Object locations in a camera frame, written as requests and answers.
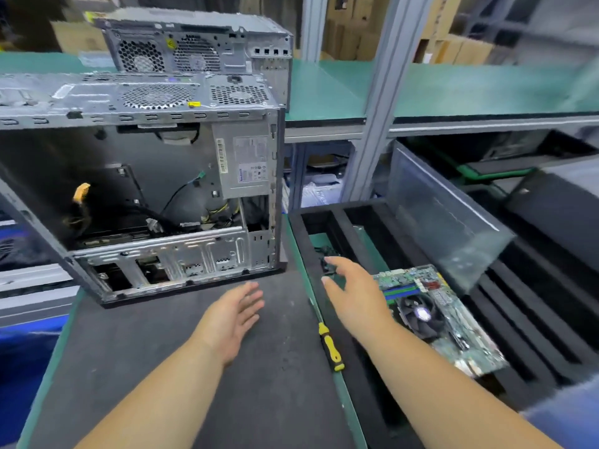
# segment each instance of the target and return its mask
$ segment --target motherboard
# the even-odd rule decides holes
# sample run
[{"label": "motherboard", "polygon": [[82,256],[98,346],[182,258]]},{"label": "motherboard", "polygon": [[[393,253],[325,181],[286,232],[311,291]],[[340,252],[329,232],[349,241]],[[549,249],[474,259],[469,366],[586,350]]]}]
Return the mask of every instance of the motherboard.
[{"label": "motherboard", "polygon": [[509,365],[433,265],[373,277],[393,318],[468,376],[481,377]]}]

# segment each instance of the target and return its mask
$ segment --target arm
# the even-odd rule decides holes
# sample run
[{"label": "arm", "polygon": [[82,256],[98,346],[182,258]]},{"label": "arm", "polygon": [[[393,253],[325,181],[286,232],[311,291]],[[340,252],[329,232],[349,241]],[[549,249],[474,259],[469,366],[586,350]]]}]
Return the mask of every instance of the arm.
[{"label": "arm", "polygon": [[366,349],[427,449],[559,448],[397,324],[377,283],[360,265],[341,257],[326,261],[346,278],[342,290],[323,277],[339,319]]},{"label": "arm", "polygon": [[258,284],[226,292],[189,340],[131,391],[75,449],[190,448],[241,340],[264,306]]}]

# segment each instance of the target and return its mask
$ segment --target hand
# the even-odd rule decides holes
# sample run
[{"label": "hand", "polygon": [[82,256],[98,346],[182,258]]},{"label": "hand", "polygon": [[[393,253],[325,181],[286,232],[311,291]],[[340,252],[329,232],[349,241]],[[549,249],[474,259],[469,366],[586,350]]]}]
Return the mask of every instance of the hand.
[{"label": "hand", "polygon": [[210,347],[224,367],[239,353],[241,340],[258,321],[256,312],[262,307],[264,300],[257,282],[235,287],[206,309],[191,340]]},{"label": "hand", "polygon": [[347,330],[365,345],[368,336],[380,324],[393,321],[385,296],[378,289],[377,282],[362,266],[343,257],[325,257],[328,264],[337,267],[337,273],[345,277],[345,290],[324,276],[322,284],[329,296],[337,316]]}]

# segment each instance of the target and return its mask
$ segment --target screwdriver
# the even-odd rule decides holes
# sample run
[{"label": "screwdriver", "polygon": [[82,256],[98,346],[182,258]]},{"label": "screwdriver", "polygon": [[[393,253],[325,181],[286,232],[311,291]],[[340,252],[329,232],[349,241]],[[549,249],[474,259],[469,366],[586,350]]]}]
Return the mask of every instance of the screwdriver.
[{"label": "screwdriver", "polygon": [[320,334],[320,341],[325,348],[327,354],[326,357],[331,365],[331,369],[333,369],[334,372],[340,372],[345,369],[341,354],[336,349],[333,337],[331,337],[331,333],[324,323],[318,323],[318,334]]}]

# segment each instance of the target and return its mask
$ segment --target person's left hand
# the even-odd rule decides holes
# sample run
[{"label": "person's left hand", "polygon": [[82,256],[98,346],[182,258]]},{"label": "person's left hand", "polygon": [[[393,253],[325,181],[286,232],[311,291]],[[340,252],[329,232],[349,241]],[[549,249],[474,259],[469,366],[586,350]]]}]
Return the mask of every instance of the person's left hand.
[{"label": "person's left hand", "polygon": [[226,366],[239,353],[241,340],[258,321],[256,312],[262,307],[264,300],[257,282],[235,287],[206,309],[191,340],[209,346]]}]

